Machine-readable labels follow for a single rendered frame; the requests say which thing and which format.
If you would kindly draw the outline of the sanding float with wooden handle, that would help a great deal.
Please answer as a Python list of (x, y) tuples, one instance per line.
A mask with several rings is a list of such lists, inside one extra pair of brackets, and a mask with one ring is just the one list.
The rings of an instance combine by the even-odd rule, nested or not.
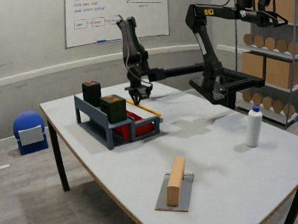
[(183, 172), (184, 166), (184, 157), (174, 158), (171, 172), (165, 172), (155, 210), (188, 212), (193, 174)]

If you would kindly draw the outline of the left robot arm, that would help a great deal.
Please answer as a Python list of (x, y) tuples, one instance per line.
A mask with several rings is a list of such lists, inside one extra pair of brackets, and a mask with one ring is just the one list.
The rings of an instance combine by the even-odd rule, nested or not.
[(206, 28), (207, 16), (220, 17), (224, 19), (241, 19), (243, 22), (250, 22), (248, 18), (250, 10), (247, 10), (246, 8), (252, 7), (253, 0), (236, 0), (235, 7), (196, 4), (189, 5), (185, 23), (189, 26), (190, 30), (192, 30), (198, 41), (205, 64), (205, 72), (202, 74), (204, 77), (195, 77), (192, 78), (191, 81), (215, 102), (225, 98), (217, 89), (214, 88), (216, 77), (221, 76), (224, 70), (222, 63), (219, 62), (216, 54), (214, 53), (211, 41), (208, 37)]

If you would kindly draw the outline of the white bottle with blue cap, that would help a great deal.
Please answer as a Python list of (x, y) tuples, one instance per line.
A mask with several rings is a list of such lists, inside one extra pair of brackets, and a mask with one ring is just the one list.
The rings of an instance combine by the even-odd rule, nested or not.
[(248, 126), (245, 138), (245, 145), (254, 148), (259, 144), (259, 134), (262, 123), (262, 113), (259, 106), (253, 106), (253, 110), (248, 113)]

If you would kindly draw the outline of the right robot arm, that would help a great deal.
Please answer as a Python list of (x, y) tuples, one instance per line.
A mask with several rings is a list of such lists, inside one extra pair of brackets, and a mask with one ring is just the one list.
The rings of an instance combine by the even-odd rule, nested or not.
[[(133, 23), (133, 24), (132, 24)], [(148, 72), (151, 70), (157, 70), (158, 68), (150, 69), (148, 65), (148, 51), (144, 49), (144, 46), (139, 43), (139, 39), (136, 35), (136, 20), (134, 17), (129, 16), (124, 21), (116, 20), (116, 25), (121, 29), (122, 40), (123, 40), (123, 60), (126, 67), (126, 60), (128, 57), (128, 48), (129, 48), (129, 58), (128, 58), (128, 68), (131, 73), (139, 78), (141, 73)], [(132, 31), (131, 31), (132, 28)], [(133, 35), (133, 37), (132, 37)], [(138, 51), (138, 52), (137, 52)], [(140, 67), (141, 66), (141, 67)], [(151, 93), (141, 95), (139, 92), (137, 96), (141, 99), (149, 99)]]

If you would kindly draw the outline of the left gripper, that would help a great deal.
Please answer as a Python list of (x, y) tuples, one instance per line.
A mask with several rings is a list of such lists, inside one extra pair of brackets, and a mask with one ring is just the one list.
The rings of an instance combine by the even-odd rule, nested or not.
[[(257, 4), (258, 10), (249, 11), (248, 18), (251, 23), (256, 24), (258, 27), (268, 27), (271, 25), (274, 25), (274, 27), (279, 27), (288, 24), (288, 20), (283, 18), (277, 12), (266, 11), (265, 6), (262, 6), (259, 1)], [(277, 16), (285, 22), (278, 24)], [(270, 22), (270, 19), (272, 19), (272, 22)]]

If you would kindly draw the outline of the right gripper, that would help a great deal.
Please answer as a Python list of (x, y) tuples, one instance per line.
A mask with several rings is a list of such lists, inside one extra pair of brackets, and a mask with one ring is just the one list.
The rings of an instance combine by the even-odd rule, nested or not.
[(128, 93), (133, 100), (134, 105), (137, 106), (141, 101), (140, 98), (138, 100), (137, 92), (139, 92), (141, 95), (144, 95), (150, 93), (151, 88), (150, 86), (142, 85), (142, 81), (136, 80), (135, 82), (130, 81), (130, 86), (126, 87), (125, 90), (128, 90)]

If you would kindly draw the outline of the grey metal shelf rack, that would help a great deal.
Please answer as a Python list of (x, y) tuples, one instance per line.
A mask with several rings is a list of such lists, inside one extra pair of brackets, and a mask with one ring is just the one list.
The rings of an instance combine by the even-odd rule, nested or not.
[[(79, 97), (75, 95), (73, 95), (73, 97), (77, 124), (84, 128), (91, 136), (101, 142), (109, 150), (113, 150), (114, 146), (121, 145), (129, 141), (136, 142), (160, 133), (159, 123), (163, 123), (163, 118), (159, 118), (157, 115), (137, 122), (135, 122), (133, 117), (127, 115), (127, 120), (110, 124), (107, 119), (107, 114), (101, 112), (100, 107), (95, 108)], [(80, 111), (89, 116), (90, 120), (81, 122)], [(154, 130), (136, 136), (135, 127), (145, 125), (150, 122), (153, 122)], [(123, 141), (122, 136), (113, 131), (112, 128), (117, 128), (126, 124), (129, 124), (130, 139)]]

